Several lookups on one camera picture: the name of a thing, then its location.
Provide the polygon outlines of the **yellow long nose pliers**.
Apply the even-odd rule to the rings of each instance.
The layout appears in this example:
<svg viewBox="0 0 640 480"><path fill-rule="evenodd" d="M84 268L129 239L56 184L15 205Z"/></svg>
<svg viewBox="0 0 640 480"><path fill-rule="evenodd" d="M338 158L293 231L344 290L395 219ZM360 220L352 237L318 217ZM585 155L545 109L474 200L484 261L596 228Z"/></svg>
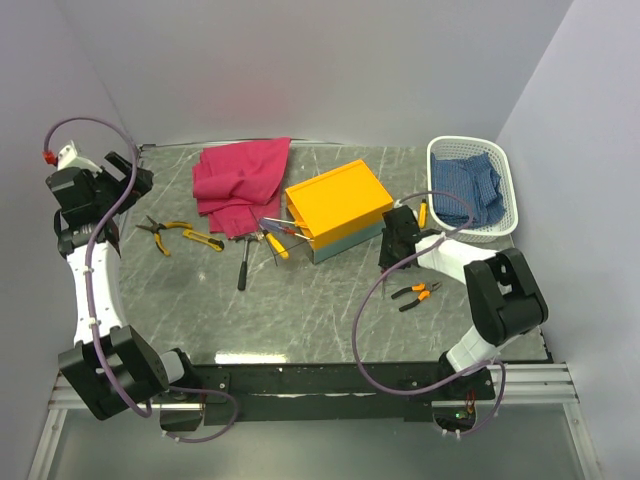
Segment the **yellow long nose pliers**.
<svg viewBox="0 0 640 480"><path fill-rule="evenodd" d="M170 251L164 246L161 232L170 229L192 229L193 225L183 221L171 221L171 222L156 222L149 215L146 216L149 225L137 224L136 227L140 230L148 231L153 234L156 248L166 257L170 256Z"/></svg>

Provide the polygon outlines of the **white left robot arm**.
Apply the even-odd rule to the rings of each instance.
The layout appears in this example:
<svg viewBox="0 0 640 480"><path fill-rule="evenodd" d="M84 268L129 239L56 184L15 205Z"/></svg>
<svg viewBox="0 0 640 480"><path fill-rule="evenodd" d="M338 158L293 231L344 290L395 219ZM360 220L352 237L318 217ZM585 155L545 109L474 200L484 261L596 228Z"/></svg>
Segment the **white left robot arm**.
<svg viewBox="0 0 640 480"><path fill-rule="evenodd" d="M59 369L91 413L106 420L132 403L149 404L166 392L175 401L192 399L197 374L179 349L158 354L125 318L119 287L120 233L104 216L122 214L153 186L152 172L115 152L105 159L122 173L116 178L83 156L75 144L46 153L56 170L46 185L59 204L54 232L59 254L73 275L77 323L71 349Z"/></svg>

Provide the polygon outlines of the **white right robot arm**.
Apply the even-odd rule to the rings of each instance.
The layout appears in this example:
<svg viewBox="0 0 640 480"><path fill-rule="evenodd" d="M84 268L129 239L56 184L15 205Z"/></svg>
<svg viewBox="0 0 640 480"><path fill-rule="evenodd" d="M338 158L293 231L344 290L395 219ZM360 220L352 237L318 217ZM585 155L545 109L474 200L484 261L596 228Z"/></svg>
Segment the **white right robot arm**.
<svg viewBox="0 0 640 480"><path fill-rule="evenodd" d="M484 249L421 230L406 205L384 213L383 222L379 265L384 271L417 266L466 287L472 326L441 356L437 376L445 396L460 398L473 385L470 367L496 358L514 339L547 321L546 301L516 248Z"/></svg>

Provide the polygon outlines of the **yellow utility knife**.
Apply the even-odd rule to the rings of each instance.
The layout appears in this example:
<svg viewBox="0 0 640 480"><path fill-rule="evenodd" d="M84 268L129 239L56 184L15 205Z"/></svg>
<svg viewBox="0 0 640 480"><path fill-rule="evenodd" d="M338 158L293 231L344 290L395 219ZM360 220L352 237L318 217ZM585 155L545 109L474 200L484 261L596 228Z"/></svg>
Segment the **yellow utility knife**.
<svg viewBox="0 0 640 480"><path fill-rule="evenodd" d="M218 240L211 235L204 234L192 229L185 229L183 236L191 241L207 245L216 252L222 252L225 249L225 244L222 240Z"/></svg>

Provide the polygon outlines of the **clear toolbox drawer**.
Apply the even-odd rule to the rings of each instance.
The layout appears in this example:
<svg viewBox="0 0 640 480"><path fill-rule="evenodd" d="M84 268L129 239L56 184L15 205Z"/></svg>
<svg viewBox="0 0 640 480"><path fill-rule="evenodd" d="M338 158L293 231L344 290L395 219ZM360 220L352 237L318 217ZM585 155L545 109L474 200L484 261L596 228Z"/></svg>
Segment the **clear toolbox drawer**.
<svg viewBox="0 0 640 480"><path fill-rule="evenodd" d="M261 229L262 228L258 224L258 233L261 233ZM296 255L304 254L306 248L310 246L311 241L305 241L294 236L282 234L280 232L275 232L273 234L284 245L284 247L288 250L288 253L289 253L289 258L287 260L280 258L272 249L272 247L269 245L267 240L263 237L262 239L265 241L266 246L269 249L269 252L273 255L274 262L276 265L287 263L289 260L293 259Z"/></svg>

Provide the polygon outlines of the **yellow screwdriver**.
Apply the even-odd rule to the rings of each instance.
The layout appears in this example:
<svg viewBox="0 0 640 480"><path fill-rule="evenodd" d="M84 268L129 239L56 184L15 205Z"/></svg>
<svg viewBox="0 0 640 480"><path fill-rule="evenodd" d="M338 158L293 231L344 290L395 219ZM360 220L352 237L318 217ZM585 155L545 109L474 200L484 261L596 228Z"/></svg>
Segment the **yellow screwdriver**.
<svg viewBox="0 0 640 480"><path fill-rule="evenodd" d="M275 251L275 253L282 259L287 260L289 258L288 250L284 245L274 236L274 234L267 229L261 229L262 236L267 240L269 245Z"/></svg>
<svg viewBox="0 0 640 480"><path fill-rule="evenodd" d="M311 237L306 236L302 232L303 229L307 228L307 225L305 223L296 221L296 220L284 220L284 219L280 219L279 223L285 234L300 238L305 241L312 240Z"/></svg>
<svg viewBox="0 0 640 480"><path fill-rule="evenodd" d="M427 199L423 198L421 200L419 213L418 213L418 226L420 229L424 229L426 227L427 215L428 215Z"/></svg>

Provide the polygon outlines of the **orange black pliers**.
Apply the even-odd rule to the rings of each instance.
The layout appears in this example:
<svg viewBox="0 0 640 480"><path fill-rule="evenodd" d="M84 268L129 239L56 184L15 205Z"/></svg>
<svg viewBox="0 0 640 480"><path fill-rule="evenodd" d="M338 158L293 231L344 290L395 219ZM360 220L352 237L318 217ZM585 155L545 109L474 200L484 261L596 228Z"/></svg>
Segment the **orange black pliers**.
<svg viewBox="0 0 640 480"><path fill-rule="evenodd" d="M399 289L391 295L392 300L397 300L399 297L407 294L415 294L415 298L398 308L399 312L406 312L417 307L420 303L422 303L425 299L428 299L432 296L432 294L437 291L441 287L441 282L433 282L433 283L418 283L411 286L407 286Z"/></svg>

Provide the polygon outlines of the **blue checkered cloth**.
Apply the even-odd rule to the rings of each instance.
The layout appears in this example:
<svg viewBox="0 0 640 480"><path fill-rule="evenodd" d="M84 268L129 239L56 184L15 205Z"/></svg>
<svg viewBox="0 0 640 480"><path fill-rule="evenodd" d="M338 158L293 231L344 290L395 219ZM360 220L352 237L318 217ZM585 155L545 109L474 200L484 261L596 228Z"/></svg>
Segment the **blue checkered cloth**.
<svg viewBox="0 0 640 480"><path fill-rule="evenodd" d="M501 183L487 152L462 159L438 159L431 154L432 190L455 196L433 197L435 214L449 226L456 228L468 221L464 204L473 213L472 228L500 222L505 213Z"/></svg>

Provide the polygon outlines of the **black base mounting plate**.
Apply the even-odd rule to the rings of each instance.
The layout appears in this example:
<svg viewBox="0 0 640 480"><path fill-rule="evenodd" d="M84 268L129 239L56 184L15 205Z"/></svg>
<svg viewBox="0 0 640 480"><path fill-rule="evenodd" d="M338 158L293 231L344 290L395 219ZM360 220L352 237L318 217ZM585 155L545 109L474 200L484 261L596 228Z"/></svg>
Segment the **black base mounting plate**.
<svg viewBox="0 0 640 480"><path fill-rule="evenodd" d="M398 390L422 389L442 380L445 367L438 362L366 363L374 379ZM463 376L437 390L411 396L382 392L361 375L355 364L240 364L195 365L195 384L225 392L239 404L237 421L312 421L356 419L432 420L434 402L494 400L490 370ZM156 396L154 406L193 407L206 426L223 425L233 404L217 395L168 392Z"/></svg>

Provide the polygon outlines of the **magenta cloth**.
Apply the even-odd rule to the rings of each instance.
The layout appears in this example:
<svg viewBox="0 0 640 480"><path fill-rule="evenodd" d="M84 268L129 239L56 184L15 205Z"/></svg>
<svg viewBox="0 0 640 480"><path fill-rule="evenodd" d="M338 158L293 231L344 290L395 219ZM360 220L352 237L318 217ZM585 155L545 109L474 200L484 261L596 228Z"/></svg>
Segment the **magenta cloth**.
<svg viewBox="0 0 640 480"><path fill-rule="evenodd" d="M263 217L281 213L291 139L280 137L209 147L192 168L193 197L211 233L239 237Z"/></svg>

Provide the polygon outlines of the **orange drawer toolbox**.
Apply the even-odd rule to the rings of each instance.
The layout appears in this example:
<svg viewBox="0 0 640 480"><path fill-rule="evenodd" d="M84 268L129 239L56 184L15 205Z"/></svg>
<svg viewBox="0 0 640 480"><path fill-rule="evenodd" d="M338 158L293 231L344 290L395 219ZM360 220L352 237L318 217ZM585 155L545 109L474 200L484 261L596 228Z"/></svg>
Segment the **orange drawer toolbox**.
<svg viewBox="0 0 640 480"><path fill-rule="evenodd" d="M382 232L393 198L362 159L285 189L286 205L302 224L310 259L319 264Z"/></svg>

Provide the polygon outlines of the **black handled hammer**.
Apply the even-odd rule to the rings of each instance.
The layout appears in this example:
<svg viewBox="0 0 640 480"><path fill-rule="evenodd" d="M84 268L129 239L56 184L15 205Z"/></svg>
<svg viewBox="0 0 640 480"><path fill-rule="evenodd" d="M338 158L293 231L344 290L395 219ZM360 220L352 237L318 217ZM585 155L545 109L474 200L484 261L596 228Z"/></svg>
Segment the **black handled hammer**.
<svg viewBox="0 0 640 480"><path fill-rule="evenodd" d="M232 237L232 240L235 243L243 244L243 254L242 254L242 260L241 260L241 265L240 265L240 270L238 275L238 282L237 282L237 289L239 291L244 291L246 289L250 245L254 242L261 241L262 238L263 238L263 235L258 232Z"/></svg>

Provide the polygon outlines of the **white plastic basket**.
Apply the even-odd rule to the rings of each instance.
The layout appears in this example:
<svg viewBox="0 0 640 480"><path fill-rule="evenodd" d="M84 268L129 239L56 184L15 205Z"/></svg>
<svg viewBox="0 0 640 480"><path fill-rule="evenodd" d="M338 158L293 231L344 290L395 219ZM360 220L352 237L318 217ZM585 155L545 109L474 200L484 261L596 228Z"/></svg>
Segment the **white plastic basket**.
<svg viewBox="0 0 640 480"><path fill-rule="evenodd" d="M427 188L433 222L457 237L487 243L510 235L518 211L509 162L497 144L465 136L440 136L427 146Z"/></svg>

